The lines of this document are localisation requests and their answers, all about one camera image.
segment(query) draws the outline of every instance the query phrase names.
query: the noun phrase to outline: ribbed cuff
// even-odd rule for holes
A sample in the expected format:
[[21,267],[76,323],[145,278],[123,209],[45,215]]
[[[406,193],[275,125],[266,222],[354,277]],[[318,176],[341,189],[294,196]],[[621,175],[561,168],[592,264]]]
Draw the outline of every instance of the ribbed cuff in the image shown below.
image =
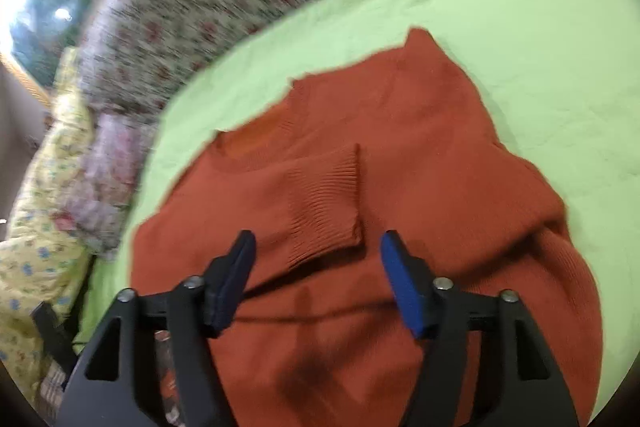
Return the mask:
[[362,241],[357,149],[354,144],[305,158],[289,171],[293,243],[289,267]]

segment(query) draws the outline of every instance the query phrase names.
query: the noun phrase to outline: bolt head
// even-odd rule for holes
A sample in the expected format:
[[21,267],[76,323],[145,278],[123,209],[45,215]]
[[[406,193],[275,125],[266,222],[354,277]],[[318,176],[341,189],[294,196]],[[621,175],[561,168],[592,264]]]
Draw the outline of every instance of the bolt head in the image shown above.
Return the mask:
[[453,288],[453,281],[448,277],[436,277],[433,280],[433,286],[436,290],[450,290]]
[[124,290],[120,290],[118,292],[117,299],[120,302],[129,302],[135,296],[136,296],[136,291],[134,289],[124,288]]
[[191,277],[187,277],[182,284],[190,290],[193,290],[194,288],[202,286],[204,284],[204,279],[201,275],[192,275]]
[[520,300],[520,296],[513,290],[502,290],[500,292],[500,299],[505,302],[518,302]]

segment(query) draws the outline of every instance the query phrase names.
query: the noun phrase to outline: bedding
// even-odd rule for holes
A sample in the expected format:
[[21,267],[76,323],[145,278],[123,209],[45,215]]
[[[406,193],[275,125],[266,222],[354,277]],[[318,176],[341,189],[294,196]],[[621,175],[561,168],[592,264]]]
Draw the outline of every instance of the bedding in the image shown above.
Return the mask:
[[79,340],[129,285],[138,225],[218,130],[281,100],[290,79],[398,45],[418,25],[474,81],[500,140],[535,163],[568,206],[604,323],[596,414],[640,346],[639,1],[321,0],[249,38],[162,114],[118,256],[92,276]]
[[81,169],[93,139],[76,78],[76,51],[56,75],[54,123],[32,160],[0,243],[0,360],[28,400],[42,377],[42,343],[30,317],[43,300],[68,312],[86,271],[81,242],[54,224],[60,193]]

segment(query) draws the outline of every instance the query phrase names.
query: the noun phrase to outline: blue gripper pad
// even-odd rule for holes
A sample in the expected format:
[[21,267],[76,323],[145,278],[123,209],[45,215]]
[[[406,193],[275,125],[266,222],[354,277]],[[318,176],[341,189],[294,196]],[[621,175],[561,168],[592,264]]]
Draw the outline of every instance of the blue gripper pad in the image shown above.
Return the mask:
[[433,275],[426,263],[411,257],[397,232],[385,232],[380,241],[382,264],[391,283],[396,304],[404,325],[416,339],[424,338],[432,325],[427,309],[431,294]]
[[226,256],[229,265],[226,277],[215,295],[214,313],[211,326],[222,332],[231,325],[244,293],[244,287],[255,263],[255,236],[242,230],[231,251]]

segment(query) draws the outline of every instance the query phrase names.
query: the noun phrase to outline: green bed sheet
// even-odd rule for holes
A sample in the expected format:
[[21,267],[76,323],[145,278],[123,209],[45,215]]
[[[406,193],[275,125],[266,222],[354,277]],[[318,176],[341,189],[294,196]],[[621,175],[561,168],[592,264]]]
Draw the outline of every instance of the green bed sheet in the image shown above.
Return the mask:
[[410,26],[468,73],[500,139],[568,206],[602,303],[597,413],[640,349],[640,0],[319,0],[245,41],[165,110],[117,261],[92,277],[80,339],[128,285],[137,225],[216,130],[257,116],[296,77],[401,44]]

